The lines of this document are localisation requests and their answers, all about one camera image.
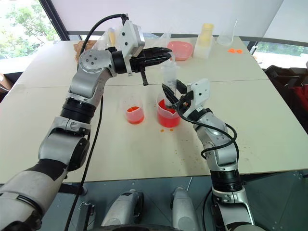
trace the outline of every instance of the white container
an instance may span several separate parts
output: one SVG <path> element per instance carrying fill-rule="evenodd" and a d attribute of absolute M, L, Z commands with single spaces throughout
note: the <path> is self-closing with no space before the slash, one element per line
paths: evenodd
<path fill-rule="evenodd" d="M 213 31 L 214 25 L 210 23 L 204 23 L 202 31 L 198 35 L 196 45 L 193 51 L 194 58 L 207 59 L 210 55 L 213 44 Z"/>

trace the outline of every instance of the white table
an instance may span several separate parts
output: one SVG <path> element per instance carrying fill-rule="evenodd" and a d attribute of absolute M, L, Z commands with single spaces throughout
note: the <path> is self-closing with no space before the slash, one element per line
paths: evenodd
<path fill-rule="evenodd" d="M 191 44 L 196 42 L 196 38 L 174 40 L 183 40 Z M 42 49 L 33 60 L 32 65 L 19 78 L 18 84 L 24 84 L 26 88 L 69 87 L 77 70 L 74 43 L 63 41 Z M 228 52 L 230 48 L 241 49 L 243 53 L 230 53 Z M 191 57 L 187 61 L 178 61 L 177 63 L 180 67 L 178 79 L 182 82 L 201 78 L 208 78 L 211 82 L 267 79 L 239 37 L 234 37 L 230 47 L 214 43 L 210 59 L 206 61 Z M 158 69 L 158 66 L 146 69 L 149 84 L 162 83 L 161 76 L 157 74 Z M 127 74 L 121 74 L 108 82 L 108 85 L 114 84 L 136 85 L 142 84 L 142 80 L 140 73 L 135 73 L 129 78 Z"/>
<path fill-rule="evenodd" d="M 71 45 L 63 42 L 57 46 L 69 49 L 67 44 Z M 48 78 L 55 69 L 55 59 L 71 59 L 66 52 L 60 52 L 59 56 L 58 48 L 52 49 L 54 55 L 49 54 L 52 60 L 49 65 L 47 60 L 44 63 L 38 59 L 39 65 L 35 60 L 0 104 L 0 183 L 37 162 L 39 145 L 53 118 L 61 111 L 69 85 L 67 79 L 74 71 L 73 62 L 67 61 L 70 63 L 67 69 L 60 69 L 54 74 L 54 79 Z M 36 59 L 41 56 L 47 54 L 38 54 Z M 192 66 L 196 65 L 193 59 L 190 62 Z M 239 68 L 236 74 L 228 75 L 231 80 L 213 81 L 221 76 L 218 73 L 209 75 L 204 70 L 204 76 L 196 77 L 192 72 L 185 76 L 184 82 L 189 78 L 212 77 L 211 97 L 206 107 L 237 130 L 240 173 L 308 168 L 308 136 L 253 58 L 247 62 L 251 66 L 249 72 Z M 184 63 L 180 65 L 181 71 L 191 67 L 184 66 Z M 230 72 L 224 68 L 218 70 L 224 77 Z M 209 175 L 200 156 L 202 145 L 192 125 L 181 121 L 170 131 L 158 124 L 155 100 L 161 85 L 155 81 L 159 81 L 159 70 L 153 68 L 151 72 L 152 75 L 148 76 L 153 82 L 147 87 L 141 85 L 139 76 L 116 77 L 107 82 L 103 122 L 86 181 Z M 59 81 L 59 86 L 53 86 L 60 77 L 63 81 Z M 127 123 L 119 106 L 123 97 L 132 92 L 143 96 L 145 120 L 139 125 Z M 98 113 L 99 110 L 92 120 L 93 133 Z M 66 182 L 80 181 L 83 168 L 69 173 Z"/>

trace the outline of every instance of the plastic beaker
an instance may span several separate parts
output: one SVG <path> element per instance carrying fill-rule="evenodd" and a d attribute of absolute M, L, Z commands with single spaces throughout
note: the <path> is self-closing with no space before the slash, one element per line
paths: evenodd
<path fill-rule="evenodd" d="M 222 46 L 230 46 L 233 42 L 234 29 L 237 24 L 237 19 L 230 19 L 225 25 L 225 29 L 217 38 L 217 43 Z"/>
<path fill-rule="evenodd" d="M 175 109 L 166 107 L 163 94 L 158 95 L 156 103 L 157 119 L 160 125 L 166 128 L 173 128 L 180 124 L 181 117 Z"/>
<path fill-rule="evenodd" d="M 126 120 L 130 124 L 139 124 L 144 120 L 142 100 L 136 96 L 129 96 L 122 101 Z"/>

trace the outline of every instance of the pink bowl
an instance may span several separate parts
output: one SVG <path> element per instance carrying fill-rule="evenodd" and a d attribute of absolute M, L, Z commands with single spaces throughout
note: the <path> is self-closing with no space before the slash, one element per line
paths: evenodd
<path fill-rule="evenodd" d="M 175 55 L 175 60 L 186 60 L 193 53 L 193 46 L 187 42 L 172 41 L 167 48 L 171 49 Z"/>

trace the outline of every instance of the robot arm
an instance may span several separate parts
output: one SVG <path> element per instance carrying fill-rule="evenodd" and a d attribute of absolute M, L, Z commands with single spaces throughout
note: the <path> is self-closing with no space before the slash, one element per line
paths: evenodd
<path fill-rule="evenodd" d="M 179 115 L 194 123 L 193 128 L 205 149 L 202 156 L 206 159 L 211 173 L 214 199 L 212 210 L 216 226 L 228 231 L 244 224 L 254 225 L 238 172 L 237 145 L 234 142 L 226 145 L 232 139 L 227 134 L 229 125 L 218 119 L 209 108 L 203 107 L 209 98 L 209 81 L 201 79 L 187 87 L 177 81 L 177 89 L 184 94 L 180 100 L 163 84 L 165 95 L 176 107 Z"/>
<path fill-rule="evenodd" d="M 60 116 L 57 116 L 38 152 L 38 163 L 18 173 L 0 188 L 0 230 L 33 231 L 54 200 L 69 171 L 80 168 L 89 149 L 85 138 L 103 96 L 106 81 L 128 72 L 141 72 L 144 85 L 146 66 L 168 60 L 167 48 L 144 49 L 140 27 L 126 20 L 120 33 L 121 51 L 81 54 Z"/>

